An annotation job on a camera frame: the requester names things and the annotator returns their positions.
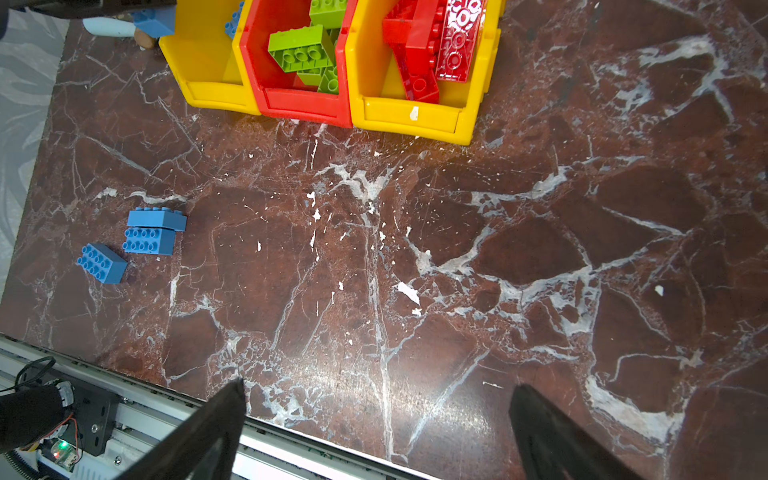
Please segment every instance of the lego stud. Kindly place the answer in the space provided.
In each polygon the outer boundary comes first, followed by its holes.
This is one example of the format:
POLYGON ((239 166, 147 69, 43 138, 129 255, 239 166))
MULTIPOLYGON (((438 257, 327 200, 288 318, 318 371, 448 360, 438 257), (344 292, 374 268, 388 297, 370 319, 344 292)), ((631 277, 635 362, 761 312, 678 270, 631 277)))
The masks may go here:
POLYGON ((467 35, 462 32, 457 32, 456 35, 453 35, 453 38, 451 39, 451 45, 453 48, 461 48, 465 43, 467 43, 467 35))
POLYGON ((423 78, 417 78, 413 81, 413 90, 414 91, 424 91, 427 88, 427 81, 423 78))
POLYGON ((310 56, 306 52, 306 47, 298 47, 293 51, 293 54, 296 56, 296 60, 298 61, 307 61, 310 59, 310 56))
POLYGON ((451 52, 451 54, 448 56, 448 60, 446 61, 446 63, 448 64, 448 68, 455 70, 462 64, 461 54, 459 54, 456 51, 451 52))
POLYGON ((313 60, 322 60, 323 59, 323 50, 318 45, 311 45, 307 47, 306 53, 313 59, 313 60))

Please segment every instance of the blue lego brick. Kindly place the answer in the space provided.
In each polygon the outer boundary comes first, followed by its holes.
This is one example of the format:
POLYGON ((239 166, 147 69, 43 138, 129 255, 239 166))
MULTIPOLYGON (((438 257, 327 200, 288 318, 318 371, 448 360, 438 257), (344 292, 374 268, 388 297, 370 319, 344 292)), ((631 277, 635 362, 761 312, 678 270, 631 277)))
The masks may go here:
POLYGON ((173 255, 176 232, 166 228, 136 228, 125 231, 125 253, 173 255))
POLYGON ((102 283, 120 283, 128 262, 102 243, 89 243, 83 247, 78 265, 102 283))
POLYGON ((240 24, 240 16, 243 14, 243 5, 245 5, 245 2, 240 2, 240 9, 232 14, 232 21, 224 24, 224 31, 233 40, 235 39, 235 33, 237 33, 237 26, 240 24))
POLYGON ((168 207, 138 207, 128 213, 129 227, 170 228, 177 232, 187 229, 187 218, 179 211, 168 207))
POLYGON ((176 33, 176 7, 146 8, 133 12, 134 25, 152 38, 167 37, 176 33))

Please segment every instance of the metal frame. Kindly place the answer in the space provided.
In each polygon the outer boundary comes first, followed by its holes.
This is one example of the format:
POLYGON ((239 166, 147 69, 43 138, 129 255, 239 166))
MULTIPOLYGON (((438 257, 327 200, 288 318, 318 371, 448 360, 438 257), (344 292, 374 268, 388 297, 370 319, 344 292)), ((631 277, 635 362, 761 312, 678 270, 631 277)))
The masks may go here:
MULTIPOLYGON (((12 386, 15 374, 27 362, 46 355, 56 358, 56 370, 123 398, 118 405, 116 422, 129 430, 115 429, 107 451, 98 457, 101 462, 114 464, 119 472, 164 439, 202 404, 169 389, 2 335, 0 386, 12 386)), ((254 479, 310 480, 321 475, 331 480, 437 480, 410 468, 252 418, 246 418, 233 473, 254 479)))

